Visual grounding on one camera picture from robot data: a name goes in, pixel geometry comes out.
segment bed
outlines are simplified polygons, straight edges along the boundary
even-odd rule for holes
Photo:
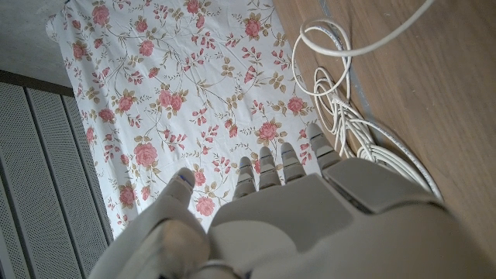
[[[114,237],[181,167],[189,209],[208,228],[230,201],[238,162],[289,142],[317,170],[291,48],[272,1],[75,1],[50,18],[81,111]]]

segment rose pattern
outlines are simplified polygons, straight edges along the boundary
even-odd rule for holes
[[[125,166],[129,165],[129,158],[126,155],[121,155],[121,163]]]
[[[203,171],[195,171],[195,185],[202,186],[205,183],[205,175]]]
[[[272,140],[277,134],[276,130],[277,126],[275,124],[265,122],[258,131],[260,132],[260,138],[262,140]]]
[[[140,51],[139,53],[141,53],[143,56],[148,57],[152,55],[153,47],[155,47],[155,45],[153,45],[152,41],[146,40],[141,43],[141,47],[139,48]]]
[[[300,112],[303,109],[303,99],[298,97],[293,97],[289,99],[288,109],[292,112]]]
[[[260,23],[259,17],[253,13],[250,15],[249,19],[245,20],[245,34],[250,37],[250,39],[258,40],[260,36],[258,35],[261,30],[262,25]]]
[[[134,148],[134,154],[136,155],[136,162],[144,167],[150,166],[158,156],[157,150],[151,143],[138,144]]]
[[[315,109],[291,79],[273,4],[240,1],[68,2],[49,21],[114,237],[181,167],[194,171],[189,209],[205,229],[233,195],[241,156],[260,173],[268,146],[281,172],[288,141],[318,170],[305,145]]]
[[[131,97],[122,97],[119,101],[119,109],[122,112],[127,112],[133,105],[133,99]]]
[[[176,110],[178,111],[181,106],[183,104],[183,101],[181,99],[181,96],[172,96],[171,100],[170,100],[170,105],[172,106],[172,109],[173,110]]]
[[[127,181],[125,185],[119,186],[119,200],[123,208],[133,208],[134,201],[137,199],[135,185]]]
[[[203,216],[210,216],[214,212],[215,204],[211,198],[201,197],[196,204],[196,211]]]
[[[188,12],[195,14],[198,12],[199,8],[200,8],[200,2],[198,0],[188,1],[188,7],[187,7]]]
[[[148,24],[146,24],[146,19],[143,18],[135,22],[134,26],[136,27],[136,31],[138,31],[138,33],[143,33],[148,29]]]
[[[199,15],[196,20],[196,28],[200,29],[205,24],[205,17],[203,15]]]
[[[98,49],[102,44],[103,44],[103,39],[95,39],[95,41],[93,42],[93,44],[95,45],[95,49]]]
[[[93,139],[95,138],[95,136],[93,135],[94,131],[95,130],[92,127],[89,127],[86,130],[86,140],[88,141],[88,143],[91,143],[93,141]]]
[[[93,22],[104,26],[107,23],[107,18],[109,17],[109,9],[104,5],[96,6],[91,13],[93,16]]]
[[[150,186],[146,186],[141,189],[141,198],[146,201],[150,196]]]
[[[111,109],[104,108],[98,113],[98,116],[102,117],[103,122],[108,122],[114,119],[115,114]]]
[[[83,56],[86,56],[86,44],[78,40],[76,43],[72,44],[73,55],[76,60],[81,60]]]

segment pink rose print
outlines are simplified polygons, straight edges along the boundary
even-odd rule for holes
[[[158,156],[157,150],[151,143],[138,144],[138,146],[134,148],[134,153],[136,155],[136,162],[144,167],[150,166]]]
[[[129,158],[126,155],[121,155],[121,163],[125,166],[129,165]]]
[[[265,122],[258,130],[260,132],[260,138],[262,140],[273,140],[277,133],[276,129],[277,126],[274,123]]]
[[[244,23],[245,33],[250,36],[250,39],[258,40],[260,38],[258,33],[262,27],[260,24],[260,14],[255,15],[254,13],[251,13],[250,18],[245,19]]]
[[[143,187],[141,189],[141,198],[146,201],[150,196],[150,186]]]
[[[300,139],[306,139],[307,138],[307,133],[305,129],[301,129],[300,131]]]
[[[112,119],[114,119],[114,116],[115,116],[114,112],[111,109],[109,109],[109,108],[102,109],[98,113],[98,115],[100,117],[102,117],[103,122],[111,121]]]
[[[103,5],[96,6],[91,15],[93,16],[94,23],[104,26],[107,23],[107,18],[109,17],[109,10]]]
[[[233,125],[231,127],[231,129],[229,130],[229,137],[232,138],[232,137],[235,137],[235,136],[238,136],[238,126]]]
[[[133,208],[133,203],[137,199],[135,185],[131,181],[127,181],[126,185],[119,185],[119,200],[122,203],[122,208]]]
[[[203,24],[205,24],[205,17],[203,15],[199,15],[198,19],[196,20],[196,28],[202,28]]]
[[[93,135],[93,128],[89,127],[88,130],[86,130],[86,140],[88,143],[91,143],[93,141],[94,135]]]
[[[110,71],[110,67],[103,69],[103,71],[102,71],[103,76],[106,77],[107,74],[109,74],[109,71]]]
[[[72,21],[72,26],[74,26],[75,29],[80,29],[81,28],[81,23],[77,20]]]
[[[172,105],[172,109],[178,111],[181,108],[181,105],[183,104],[183,100],[181,96],[175,95],[172,96],[172,99],[170,100],[170,105]]]
[[[277,128],[280,128],[281,126],[282,124],[276,122],[275,119],[272,119],[269,122],[265,122],[264,124],[262,124],[262,126],[255,131],[255,136],[258,136],[257,143],[258,144],[262,143],[264,146],[269,146],[269,141],[273,140],[276,136],[280,136],[279,133],[277,132]]]
[[[86,43],[82,43],[78,40],[76,43],[72,44],[72,52],[76,60],[81,61],[81,58],[87,54]]]
[[[228,129],[233,124],[232,119],[227,119],[226,123],[224,123],[224,127]]]
[[[288,109],[292,112],[300,112],[303,109],[303,99],[299,97],[293,97],[289,99]]]
[[[98,49],[103,44],[103,39],[95,39],[95,49]]]
[[[202,186],[205,183],[205,175],[203,174],[203,169],[200,171],[195,171],[195,185]]]
[[[146,19],[143,18],[135,22],[134,26],[136,27],[136,31],[138,31],[138,33],[143,33],[148,29],[148,24],[146,24]]]
[[[251,74],[250,72],[252,72],[252,73],[255,73],[256,72],[255,71],[255,68],[253,66],[250,66],[248,68],[248,71],[246,72],[245,83],[248,82],[248,81],[251,81],[255,77],[255,75]]]
[[[150,56],[152,55],[153,52],[153,47],[155,47],[150,40],[145,40],[141,43],[141,47],[139,48],[139,53],[141,53],[144,56]]]
[[[119,109],[121,112],[127,112],[133,105],[133,97],[124,96],[119,100]]]
[[[260,173],[260,160],[255,161],[255,171],[259,174]]]
[[[160,104],[164,107],[167,107],[172,103],[172,95],[168,90],[161,90],[160,95],[158,96]]]
[[[150,69],[150,72],[149,72],[149,74],[148,74],[148,77],[149,77],[149,78],[155,78],[155,77],[158,75],[158,71],[159,71],[159,70],[160,70],[160,69],[159,69],[159,68],[157,68],[157,67],[153,67],[153,68],[151,68],[151,69]]]
[[[200,8],[200,3],[198,0],[189,0],[188,1],[188,12],[195,14],[198,12],[198,9]]]
[[[211,198],[200,197],[196,204],[196,211],[203,216],[210,216],[214,212],[214,206],[215,204]]]

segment floral bedsheet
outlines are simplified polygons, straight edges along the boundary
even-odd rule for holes
[[[291,74],[271,0],[71,0],[47,23],[81,110],[114,237],[181,167],[204,228],[236,185],[238,162],[289,142],[307,172],[317,115]]]

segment robotic finger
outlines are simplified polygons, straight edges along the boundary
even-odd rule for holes
[[[317,124],[308,125],[308,138],[310,139],[310,146],[317,157],[320,171],[341,161],[341,157],[332,148],[331,143]]]
[[[251,167],[250,159],[248,159],[248,157],[243,157],[239,161],[238,183],[232,199],[234,201],[238,198],[254,193],[255,191],[257,190],[255,188],[255,179],[253,176],[253,169]]]
[[[284,180],[286,183],[306,175],[303,166],[298,160],[295,150],[290,143],[283,143],[281,146],[282,164],[284,166]]]
[[[260,149],[260,190],[271,186],[281,186],[281,180],[276,171],[276,164],[268,147]]]

